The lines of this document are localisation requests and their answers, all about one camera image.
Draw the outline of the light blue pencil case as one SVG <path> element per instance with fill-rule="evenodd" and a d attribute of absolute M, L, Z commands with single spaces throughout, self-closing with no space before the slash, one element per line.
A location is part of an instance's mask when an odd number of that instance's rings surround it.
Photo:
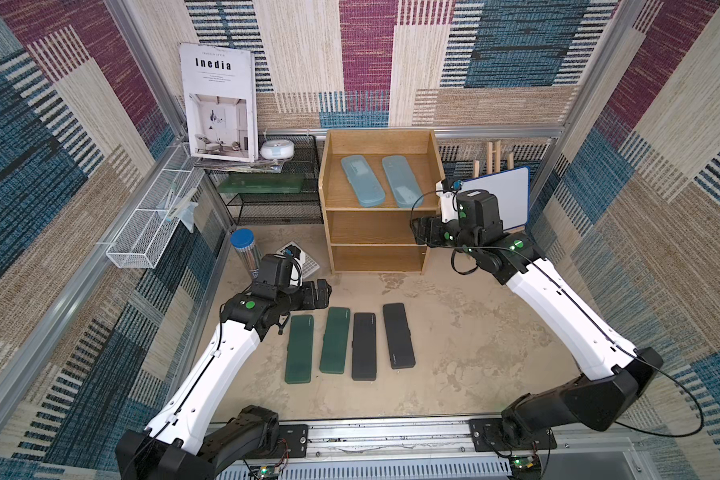
<path fill-rule="evenodd" d="M 387 182 L 399 208 L 418 207 L 423 193 L 405 156 L 390 155 L 382 159 Z"/>
<path fill-rule="evenodd" d="M 362 207 L 376 207 L 385 201 L 384 189 L 364 156 L 350 155 L 340 163 Z"/>

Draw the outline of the black pencil case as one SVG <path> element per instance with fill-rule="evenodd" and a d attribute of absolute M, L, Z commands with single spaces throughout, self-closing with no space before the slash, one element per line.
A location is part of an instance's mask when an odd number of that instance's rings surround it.
<path fill-rule="evenodd" d="M 374 381 L 377 377 L 376 316 L 357 312 L 353 321 L 351 377 L 354 381 Z"/>
<path fill-rule="evenodd" d="M 391 368 L 413 368 L 416 359 L 404 304 L 385 304 L 382 312 Z"/>

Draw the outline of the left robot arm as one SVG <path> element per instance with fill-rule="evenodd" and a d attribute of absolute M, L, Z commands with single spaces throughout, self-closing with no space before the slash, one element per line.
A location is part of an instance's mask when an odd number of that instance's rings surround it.
<path fill-rule="evenodd" d="M 221 400 L 271 328 L 283 330 L 294 311 L 327 308 L 331 286 L 303 277 L 298 249 L 267 254 L 257 276 L 220 308 L 216 332 L 201 358 L 141 431 L 126 431 L 115 456 L 124 479 L 214 479 L 247 455 L 276 448 L 279 416 L 249 406 L 214 433 Z"/>

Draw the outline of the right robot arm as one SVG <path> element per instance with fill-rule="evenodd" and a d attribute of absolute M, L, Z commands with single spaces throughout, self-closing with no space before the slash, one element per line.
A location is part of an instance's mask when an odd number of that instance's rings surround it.
<path fill-rule="evenodd" d="M 586 305 L 526 234 L 497 233 L 438 217 L 415 218 L 410 228 L 419 245 L 473 258 L 477 269 L 492 274 L 540 316 L 577 364 L 578 377 L 525 394 L 502 411 L 500 431 L 507 445 L 518 447 L 562 425 L 608 430 L 662 367 L 654 349 L 636 348 Z"/>

